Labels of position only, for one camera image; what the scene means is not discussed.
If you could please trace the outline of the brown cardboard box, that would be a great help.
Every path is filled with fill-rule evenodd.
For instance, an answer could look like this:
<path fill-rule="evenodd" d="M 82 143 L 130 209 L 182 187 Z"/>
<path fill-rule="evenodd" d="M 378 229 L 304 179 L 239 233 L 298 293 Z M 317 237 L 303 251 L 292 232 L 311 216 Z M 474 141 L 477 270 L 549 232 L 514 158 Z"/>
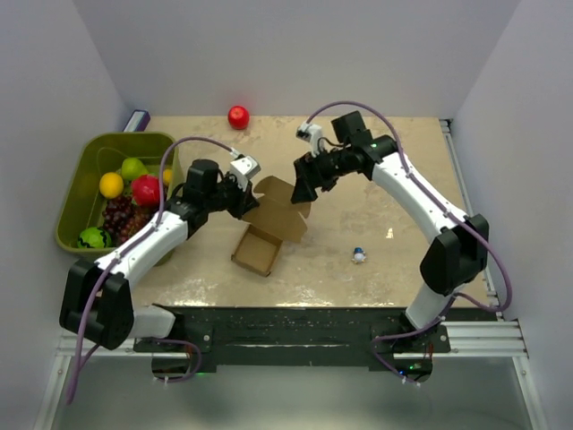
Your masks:
<path fill-rule="evenodd" d="M 231 255 L 232 262 L 267 277 L 282 245 L 302 240 L 312 205 L 291 203 L 294 190 L 293 185 L 276 176 L 266 176 L 254 187 L 259 206 L 243 216 L 246 229 Z"/>

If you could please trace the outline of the small blue white toy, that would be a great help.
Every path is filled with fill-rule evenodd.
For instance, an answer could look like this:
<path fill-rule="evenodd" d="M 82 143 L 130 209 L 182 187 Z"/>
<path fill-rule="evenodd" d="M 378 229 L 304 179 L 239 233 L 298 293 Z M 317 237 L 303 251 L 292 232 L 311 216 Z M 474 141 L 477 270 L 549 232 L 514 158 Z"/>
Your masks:
<path fill-rule="evenodd" d="M 362 247 L 356 247 L 353 251 L 352 262 L 355 264 L 364 263 L 367 261 L 367 253 Z"/>

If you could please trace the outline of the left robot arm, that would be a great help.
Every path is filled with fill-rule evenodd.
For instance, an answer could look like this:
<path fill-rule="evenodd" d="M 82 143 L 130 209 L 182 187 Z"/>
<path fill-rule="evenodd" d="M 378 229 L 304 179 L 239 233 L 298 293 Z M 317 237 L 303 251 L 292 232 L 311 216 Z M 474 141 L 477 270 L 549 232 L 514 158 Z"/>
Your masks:
<path fill-rule="evenodd" d="M 114 252 L 91 262 L 80 259 L 68 271 L 60 326 L 78 340 L 113 350 L 124 341 L 153 338 L 165 351 L 183 346 L 185 329 L 158 305 L 134 308 L 132 292 L 161 259 L 195 234 L 210 214 L 225 211 L 241 219 L 257 207 L 252 179 L 260 172 L 251 156 L 230 163 L 224 175 L 210 159 L 196 159 L 180 193 L 173 194 L 151 221 Z"/>

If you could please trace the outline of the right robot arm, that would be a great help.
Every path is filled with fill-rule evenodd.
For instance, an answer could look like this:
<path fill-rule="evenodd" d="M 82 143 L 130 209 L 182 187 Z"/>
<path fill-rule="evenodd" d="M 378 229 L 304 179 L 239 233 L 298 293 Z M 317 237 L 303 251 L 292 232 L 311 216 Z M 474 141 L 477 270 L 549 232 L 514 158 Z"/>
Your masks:
<path fill-rule="evenodd" d="M 408 213 L 429 248 L 420 263 L 423 285 L 405 311 L 409 324 L 399 329 L 398 339 L 404 349 L 420 351 L 431 340 L 427 326 L 485 269 L 489 224 L 481 215 L 468 216 L 438 193 L 399 151 L 398 142 L 387 134 L 373 136 L 359 112 L 331 124 L 338 140 L 331 150 L 323 146 L 326 140 L 319 125 L 304 122 L 297 128 L 297 138 L 311 149 L 294 162 L 291 202 L 313 202 L 342 176 L 357 173 L 384 189 Z"/>

